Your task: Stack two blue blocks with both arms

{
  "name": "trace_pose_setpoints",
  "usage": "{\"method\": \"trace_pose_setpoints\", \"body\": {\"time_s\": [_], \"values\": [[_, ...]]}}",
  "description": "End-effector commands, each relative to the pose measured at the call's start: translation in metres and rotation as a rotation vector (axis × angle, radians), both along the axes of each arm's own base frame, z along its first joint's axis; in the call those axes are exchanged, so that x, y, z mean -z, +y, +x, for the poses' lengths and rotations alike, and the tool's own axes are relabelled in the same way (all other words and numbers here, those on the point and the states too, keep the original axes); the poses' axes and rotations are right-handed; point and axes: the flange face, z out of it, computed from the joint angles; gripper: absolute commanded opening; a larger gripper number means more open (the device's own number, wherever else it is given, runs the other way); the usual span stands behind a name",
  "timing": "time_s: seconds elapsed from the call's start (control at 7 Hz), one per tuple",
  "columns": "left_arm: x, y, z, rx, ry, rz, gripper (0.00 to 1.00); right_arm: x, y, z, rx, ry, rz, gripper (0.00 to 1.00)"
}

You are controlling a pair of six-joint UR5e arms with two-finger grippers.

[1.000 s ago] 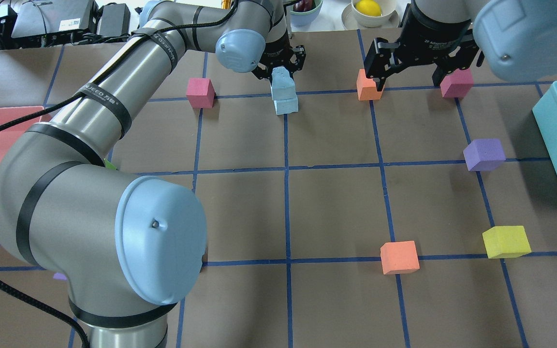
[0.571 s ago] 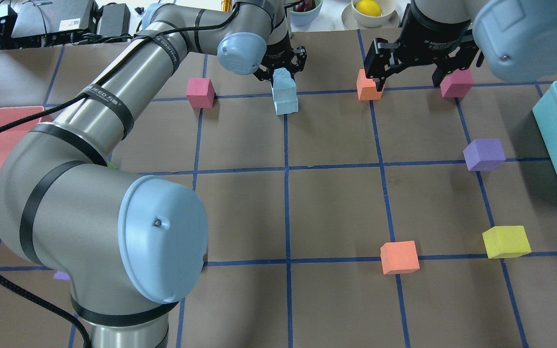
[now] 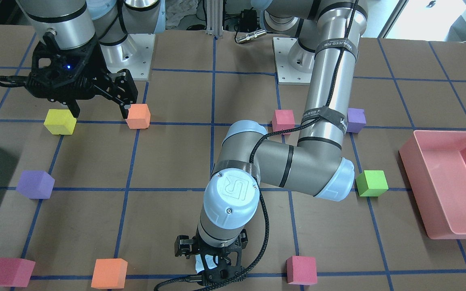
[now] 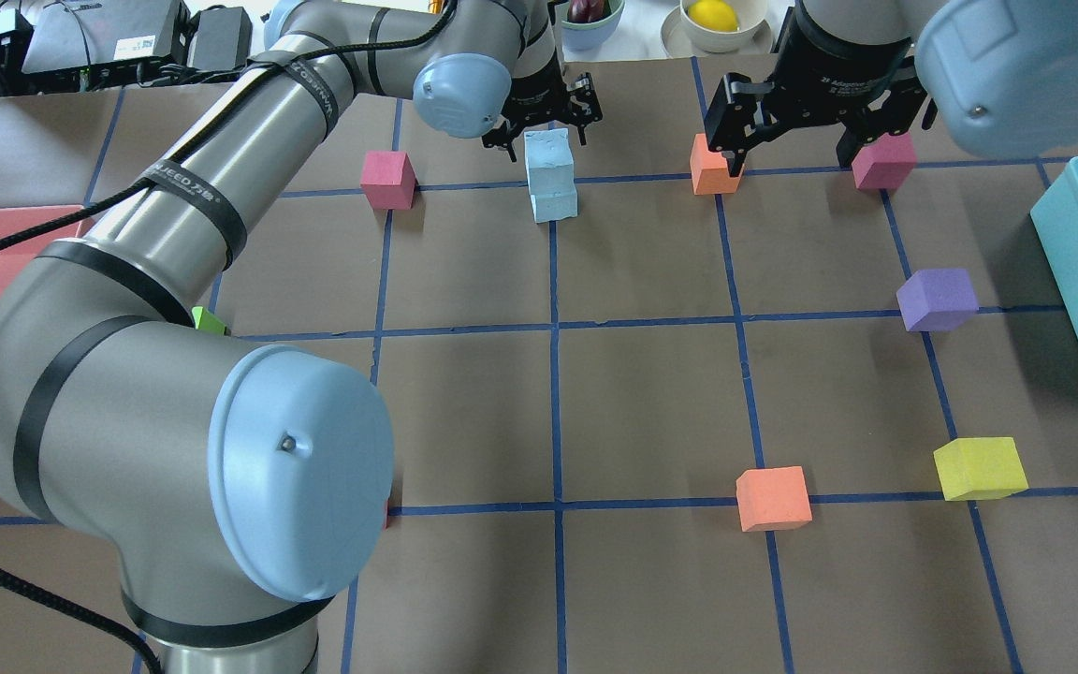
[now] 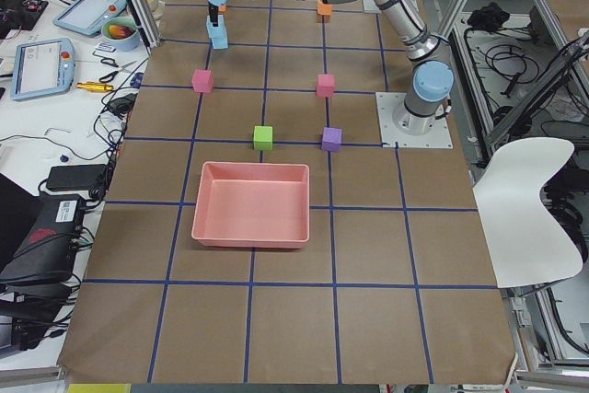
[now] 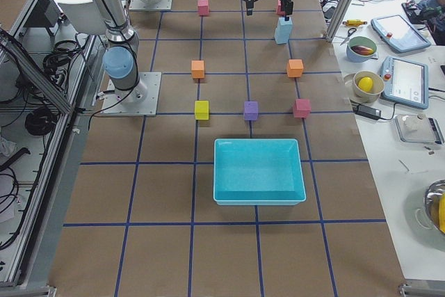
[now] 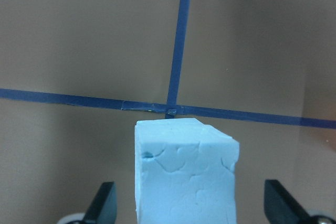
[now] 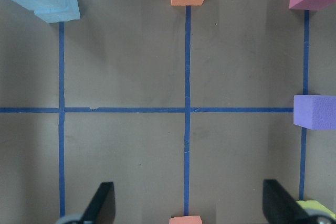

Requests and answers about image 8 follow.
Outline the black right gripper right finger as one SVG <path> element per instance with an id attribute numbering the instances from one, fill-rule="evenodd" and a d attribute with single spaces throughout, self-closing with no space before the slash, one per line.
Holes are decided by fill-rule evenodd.
<path id="1" fill-rule="evenodd" d="M 315 223 L 275 179 L 264 179 L 262 189 L 263 214 L 271 224 Z"/>

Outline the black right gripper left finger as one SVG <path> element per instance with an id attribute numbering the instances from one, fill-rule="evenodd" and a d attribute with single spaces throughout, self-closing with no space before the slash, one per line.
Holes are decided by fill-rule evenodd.
<path id="1" fill-rule="evenodd" d="M 84 211 L 80 223 L 114 223 L 115 203 L 114 183 L 101 183 Z"/>

